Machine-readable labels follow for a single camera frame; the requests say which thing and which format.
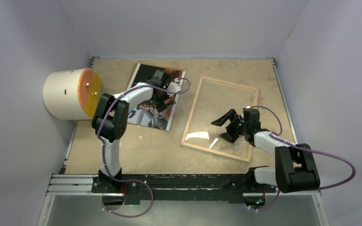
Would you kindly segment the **wooden picture frame with glass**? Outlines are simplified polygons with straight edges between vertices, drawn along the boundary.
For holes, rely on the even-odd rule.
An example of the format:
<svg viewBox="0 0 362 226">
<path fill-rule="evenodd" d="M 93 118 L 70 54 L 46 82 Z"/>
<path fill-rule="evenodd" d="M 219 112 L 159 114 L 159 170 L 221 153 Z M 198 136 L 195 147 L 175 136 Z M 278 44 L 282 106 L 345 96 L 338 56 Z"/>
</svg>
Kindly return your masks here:
<svg viewBox="0 0 362 226">
<path fill-rule="evenodd" d="M 201 77 L 181 139 L 185 147 L 244 162 L 253 147 L 238 129 L 243 108 L 258 104 L 259 88 Z"/>
</svg>

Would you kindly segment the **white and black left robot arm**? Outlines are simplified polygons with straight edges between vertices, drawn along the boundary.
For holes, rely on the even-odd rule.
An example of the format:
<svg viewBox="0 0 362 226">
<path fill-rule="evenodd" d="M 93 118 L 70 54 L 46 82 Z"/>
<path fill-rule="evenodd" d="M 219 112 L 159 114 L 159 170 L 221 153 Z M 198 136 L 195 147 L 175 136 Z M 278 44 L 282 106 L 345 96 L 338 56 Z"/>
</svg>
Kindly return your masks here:
<svg viewBox="0 0 362 226">
<path fill-rule="evenodd" d="M 102 145 L 98 177 L 109 192 L 122 186 L 119 148 L 127 124 L 169 130 L 182 78 L 181 71 L 141 65 L 125 91 L 99 99 L 91 125 Z"/>
</svg>

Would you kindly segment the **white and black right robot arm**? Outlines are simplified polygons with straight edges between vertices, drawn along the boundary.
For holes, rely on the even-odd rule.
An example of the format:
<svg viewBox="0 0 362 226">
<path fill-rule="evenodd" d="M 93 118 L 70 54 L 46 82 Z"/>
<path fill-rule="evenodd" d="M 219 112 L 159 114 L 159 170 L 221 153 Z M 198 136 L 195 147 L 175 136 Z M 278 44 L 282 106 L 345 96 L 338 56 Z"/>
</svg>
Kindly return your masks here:
<svg viewBox="0 0 362 226">
<path fill-rule="evenodd" d="M 221 127 L 226 121 L 229 124 L 220 134 L 222 139 L 234 143 L 243 136 L 250 145 L 274 156 L 274 167 L 261 166 L 248 170 L 246 186 L 250 191 L 256 192 L 264 185 L 275 186 L 283 193 L 319 189 L 321 180 L 309 145 L 288 144 L 268 129 L 263 129 L 260 113 L 254 108 L 245 108 L 242 115 L 230 109 L 211 124 Z"/>
</svg>

